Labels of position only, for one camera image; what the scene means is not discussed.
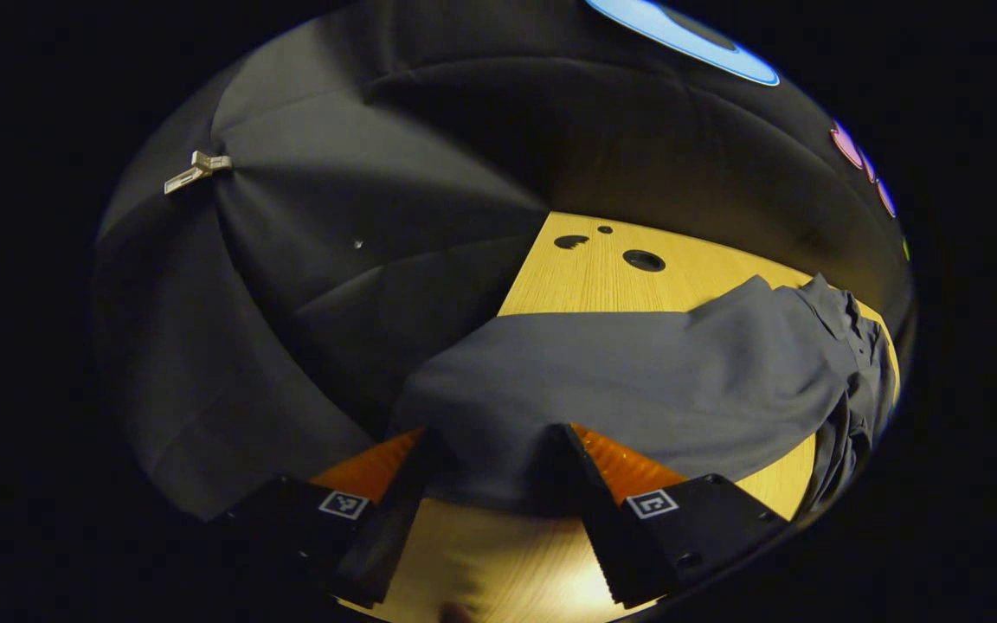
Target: black fabric backdrop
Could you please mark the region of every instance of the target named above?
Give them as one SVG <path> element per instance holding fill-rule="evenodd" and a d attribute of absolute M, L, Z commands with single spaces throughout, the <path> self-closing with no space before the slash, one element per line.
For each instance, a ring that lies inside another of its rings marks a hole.
<path fill-rule="evenodd" d="M 0 620 L 240 620 L 237 608 L 267 607 L 227 592 L 232 577 L 187 537 L 194 522 L 96 417 L 87 328 L 90 241 L 130 155 L 206 78 L 315 9 L 244 11 L 0 7 Z M 997 8 L 685 12 L 786 72 L 871 155 L 926 320 L 861 480 L 680 612 L 997 619 Z"/>
<path fill-rule="evenodd" d="M 181 510 L 328 468 L 357 426 L 382 439 L 403 379 L 494 317 L 549 209 L 825 273 L 909 364 L 898 221 L 787 76 L 741 81 L 584 0 L 364 0 L 235 66 L 150 137 L 95 243 L 100 372 Z M 195 147 L 232 174 L 163 196 Z"/>

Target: metal clip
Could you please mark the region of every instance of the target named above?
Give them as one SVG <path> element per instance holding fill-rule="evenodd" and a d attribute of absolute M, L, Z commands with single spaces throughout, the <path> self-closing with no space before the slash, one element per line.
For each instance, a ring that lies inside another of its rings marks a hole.
<path fill-rule="evenodd" d="M 214 175 L 218 170 L 233 169 L 233 159 L 230 157 L 209 157 L 209 155 L 196 150 L 190 154 L 190 166 L 191 169 L 184 170 L 183 173 L 164 182 L 164 194 L 174 193 L 175 190 L 179 190 L 191 182 Z"/>

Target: wooden table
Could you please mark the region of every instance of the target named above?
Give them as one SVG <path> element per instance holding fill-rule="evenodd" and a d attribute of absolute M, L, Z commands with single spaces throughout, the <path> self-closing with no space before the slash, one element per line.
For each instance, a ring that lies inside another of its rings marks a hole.
<path fill-rule="evenodd" d="M 562 236 L 587 240 L 561 248 L 555 241 Z M 656 254 L 665 268 L 645 272 L 630 266 L 622 259 L 629 249 Z M 811 279 L 774 261 L 697 238 L 553 213 L 498 314 L 688 312 L 755 275 L 773 288 L 801 287 Z M 861 304 L 861 311 L 883 324 L 867 306 Z M 890 346 L 889 356 L 898 370 Z M 578 421 L 578 414 L 571 419 Z M 737 484 L 791 519 L 813 469 L 811 435 L 786 457 Z M 422 500 L 387 600 L 372 610 L 341 603 L 393 622 L 435 623 L 440 604 L 448 600 L 470 608 L 479 623 L 598 623 L 656 603 L 628 610 L 614 604 L 578 517 L 537 519 L 432 499 Z"/>

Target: pink circle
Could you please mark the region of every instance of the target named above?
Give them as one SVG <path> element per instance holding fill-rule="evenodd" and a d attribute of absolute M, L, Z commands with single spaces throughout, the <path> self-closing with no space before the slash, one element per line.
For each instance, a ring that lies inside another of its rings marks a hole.
<path fill-rule="evenodd" d="M 858 150 L 856 150 L 855 143 L 852 142 L 852 137 L 848 135 L 846 129 L 841 127 L 841 124 L 834 121 L 833 130 L 830 130 L 830 135 L 833 137 L 833 142 L 841 150 L 841 153 L 846 155 L 848 162 L 851 162 L 856 169 L 863 169 L 864 161 L 859 157 Z"/>
<path fill-rule="evenodd" d="M 883 201 L 884 208 L 887 208 L 887 212 L 891 213 L 891 218 L 894 218 L 895 204 L 891 202 L 891 195 L 887 193 L 887 189 L 883 188 L 883 180 L 875 182 L 875 189 L 879 190 L 879 198 Z"/>

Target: folded fabric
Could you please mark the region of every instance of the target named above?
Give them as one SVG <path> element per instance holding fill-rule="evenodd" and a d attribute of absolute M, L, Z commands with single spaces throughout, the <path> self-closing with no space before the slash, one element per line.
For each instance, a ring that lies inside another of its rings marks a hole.
<path fill-rule="evenodd" d="M 852 476 L 891 411 L 879 324 L 818 275 L 753 277 L 695 311 L 502 316 L 424 363 L 387 435 L 439 429 L 459 465 L 432 497 L 569 512 L 547 427 L 577 422 L 684 476 L 743 478 L 818 433 L 803 509 Z"/>

